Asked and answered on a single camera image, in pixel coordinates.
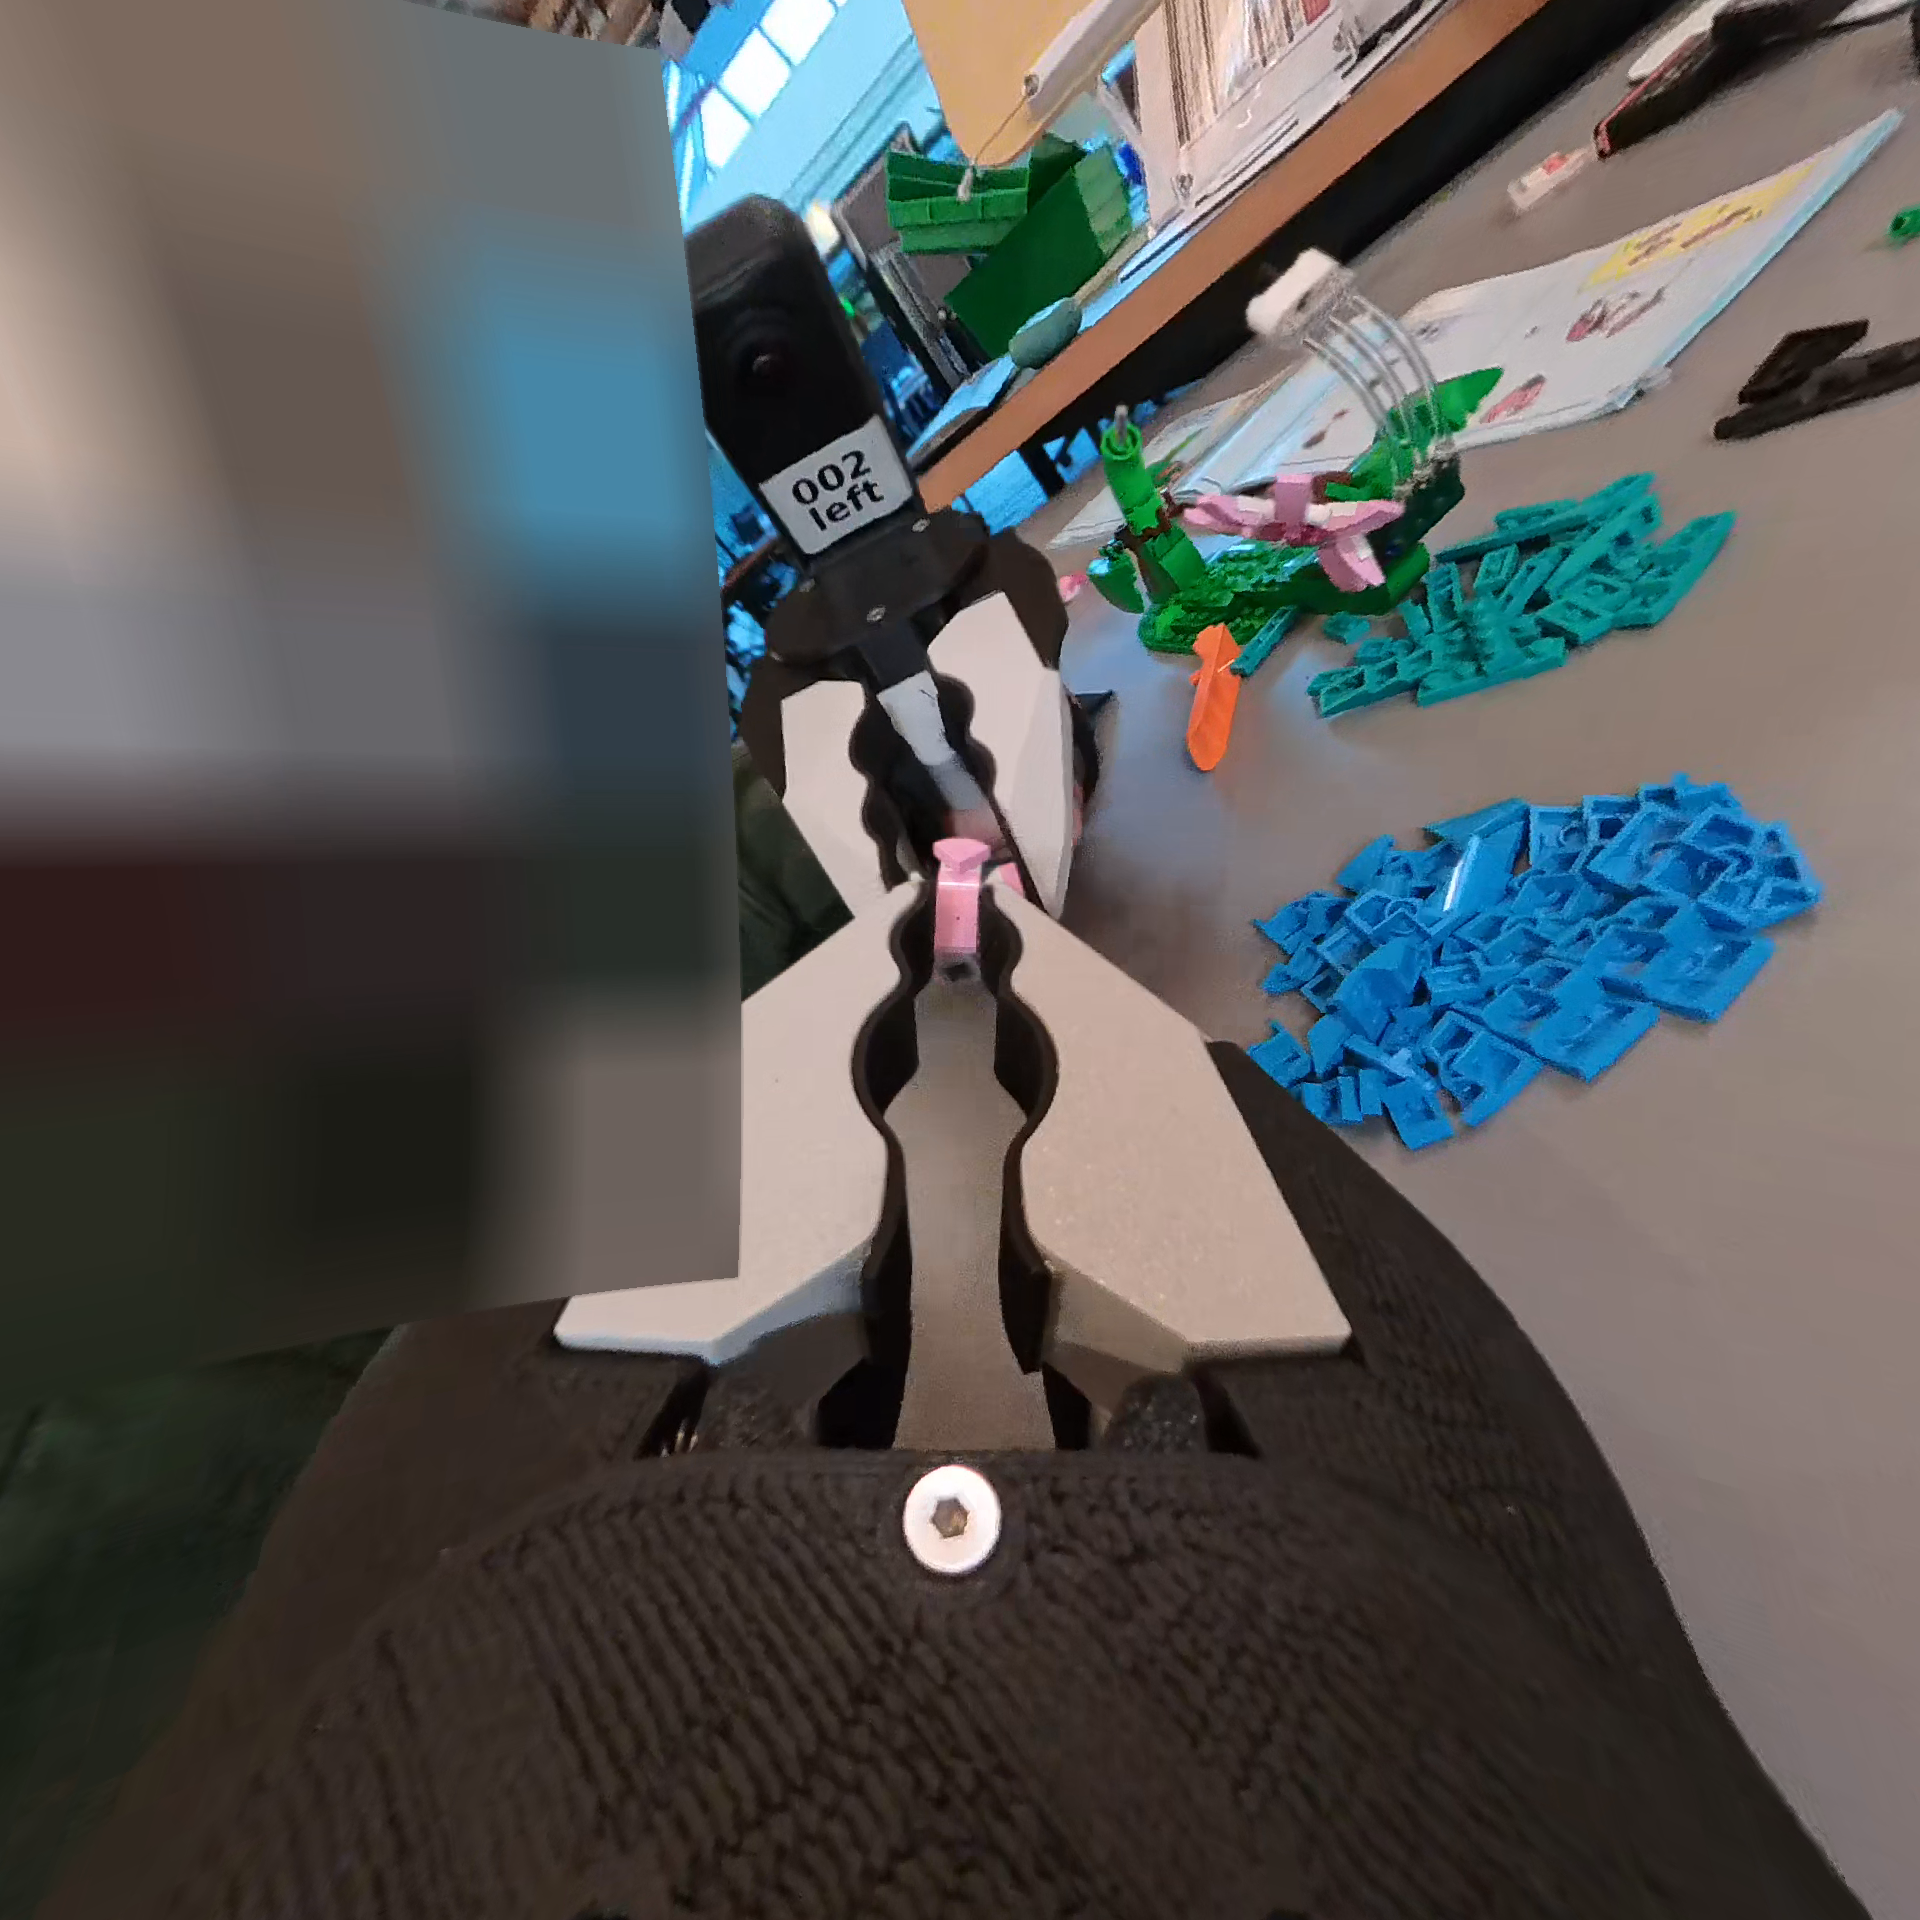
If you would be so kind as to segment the pile of teal lego pieces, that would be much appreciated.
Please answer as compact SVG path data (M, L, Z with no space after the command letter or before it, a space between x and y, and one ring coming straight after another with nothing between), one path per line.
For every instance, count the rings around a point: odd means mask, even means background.
M1542 677L1618 633L1650 633L1713 566L1735 512L1667 522L1651 473L1596 492L1501 509L1444 549L1396 609L1350 658L1307 685L1318 719L1411 701L1455 701Z

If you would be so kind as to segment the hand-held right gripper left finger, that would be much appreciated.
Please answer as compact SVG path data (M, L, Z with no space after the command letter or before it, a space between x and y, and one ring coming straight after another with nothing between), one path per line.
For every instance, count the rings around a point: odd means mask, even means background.
M571 1299L566 1352L739 1361L794 1325L850 1317L878 1235L884 1141L855 1095L852 1049L898 987L901 884L739 1008L736 1273Z

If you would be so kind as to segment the grey and white lego piece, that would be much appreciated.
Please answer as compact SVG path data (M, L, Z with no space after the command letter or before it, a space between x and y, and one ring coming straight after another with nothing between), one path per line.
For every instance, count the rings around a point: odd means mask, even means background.
M939 838L982 843L991 855L1005 853L1005 832L996 804L973 777L972 762L948 738L939 705L939 688L927 670L878 692L878 701L901 738L904 750L921 765L943 806Z

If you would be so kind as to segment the pile of blue lego pieces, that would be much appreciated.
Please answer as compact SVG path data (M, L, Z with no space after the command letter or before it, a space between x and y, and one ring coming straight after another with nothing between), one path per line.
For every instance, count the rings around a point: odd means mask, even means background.
M1687 774L1380 835L1253 924L1263 995L1311 1021L1252 1059L1318 1122L1424 1152L1542 1074L1596 1083L1662 1021L1721 1021L1824 892L1783 823Z

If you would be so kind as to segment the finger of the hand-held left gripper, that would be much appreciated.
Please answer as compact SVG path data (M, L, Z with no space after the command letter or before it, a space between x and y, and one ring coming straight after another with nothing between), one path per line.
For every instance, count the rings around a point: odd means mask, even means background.
M852 758L866 709L866 688L803 688L782 701L783 811L852 916L921 882L901 866L898 835L868 825L870 777Z
M958 609L930 640L963 750L1026 892L1061 917L1074 866L1074 719L1057 665L1035 651L1007 593Z

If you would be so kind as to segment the dark flat device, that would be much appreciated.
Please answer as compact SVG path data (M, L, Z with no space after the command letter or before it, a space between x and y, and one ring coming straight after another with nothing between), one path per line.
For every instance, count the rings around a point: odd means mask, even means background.
M1915 2L1696 2L1630 70L1594 130L1600 162L1675 129L1749 70L1807 41L1915 13Z

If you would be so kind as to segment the clear acrylic holder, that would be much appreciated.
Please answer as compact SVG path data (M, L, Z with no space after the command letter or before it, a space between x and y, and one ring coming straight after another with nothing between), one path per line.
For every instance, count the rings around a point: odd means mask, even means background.
M1164 2L1099 71L1153 233L1207 212L1318 126L1357 62L1344 2Z

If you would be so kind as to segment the green plastic bin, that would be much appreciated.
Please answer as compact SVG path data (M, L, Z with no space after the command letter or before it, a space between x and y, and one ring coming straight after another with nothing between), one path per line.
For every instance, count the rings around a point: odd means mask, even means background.
M1137 227L1117 150L1056 134L1014 168L889 152L884 215L904 259L958 264L935 302L982 359L1074 300Z

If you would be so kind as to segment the green lego plant model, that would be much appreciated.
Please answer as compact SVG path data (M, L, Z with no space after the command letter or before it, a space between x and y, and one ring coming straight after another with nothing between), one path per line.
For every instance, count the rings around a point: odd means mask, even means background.
M1119 512L1087 566L1157 655L1207 627L1252 640L1273 617L1392 614L1427 573L1427 533L1462 502L1455 440L1501 369L1439 380L1424 349L1329 253L1311 248L1246 310L1253 335L1357 397L1371 440L1353 468L1280 473L1263 492L1180 494L1125 407L1099 436Z

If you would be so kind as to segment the lego instruction booklet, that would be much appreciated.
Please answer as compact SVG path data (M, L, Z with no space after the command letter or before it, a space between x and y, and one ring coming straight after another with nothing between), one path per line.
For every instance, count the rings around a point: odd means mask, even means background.
M1196 412L1141 446L1191 502L1253 494L1283 473L1357 470L1378 426L1455 450L1589 424L1630 406L1785 243L1901 130L1878 112L1835 143L1616 243L1430 292L1396 327L1350 313L1333 342L1353 372L1302 353L1286 378Z

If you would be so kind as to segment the black lego pieces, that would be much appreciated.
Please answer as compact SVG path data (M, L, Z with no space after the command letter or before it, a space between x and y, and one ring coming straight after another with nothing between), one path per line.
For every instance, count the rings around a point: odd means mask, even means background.
M1713 442L1746 442L1916 386L1916 340L1864 349L1868 320L1785 334L1713 419Z

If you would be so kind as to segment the small pink lego piece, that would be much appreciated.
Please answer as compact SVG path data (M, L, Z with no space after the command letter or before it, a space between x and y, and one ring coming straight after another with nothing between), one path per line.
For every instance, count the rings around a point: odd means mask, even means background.
M991 851L951 835L932 843L932 862L932 970L943 979L969 979L981 970L981 886Z

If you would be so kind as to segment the tan cardboard sheet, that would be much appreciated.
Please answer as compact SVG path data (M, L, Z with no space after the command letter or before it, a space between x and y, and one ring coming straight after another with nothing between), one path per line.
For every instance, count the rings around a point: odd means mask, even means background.
M1161 2L901 2L960 156L1010 166Z

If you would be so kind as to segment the orange lego piece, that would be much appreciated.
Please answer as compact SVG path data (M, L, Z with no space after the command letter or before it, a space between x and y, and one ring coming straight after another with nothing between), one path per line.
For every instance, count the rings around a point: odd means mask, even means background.
M1238 644L1226 621L1207 627L1191 640L1196 672L1191 685L1191 709L1186 726L1186 752L1190 762L1211 774L1232 740L1235 705L1241 677L1235 674Z

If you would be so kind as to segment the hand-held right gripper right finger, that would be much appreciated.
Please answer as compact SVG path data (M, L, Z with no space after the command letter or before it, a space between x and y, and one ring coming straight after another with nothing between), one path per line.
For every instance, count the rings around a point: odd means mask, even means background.
M1029 1376L1115 1408L1139 1380L1336 1358L1350 1318L1211 1044L1010 886L981 904L1003 1162L999 1313Z

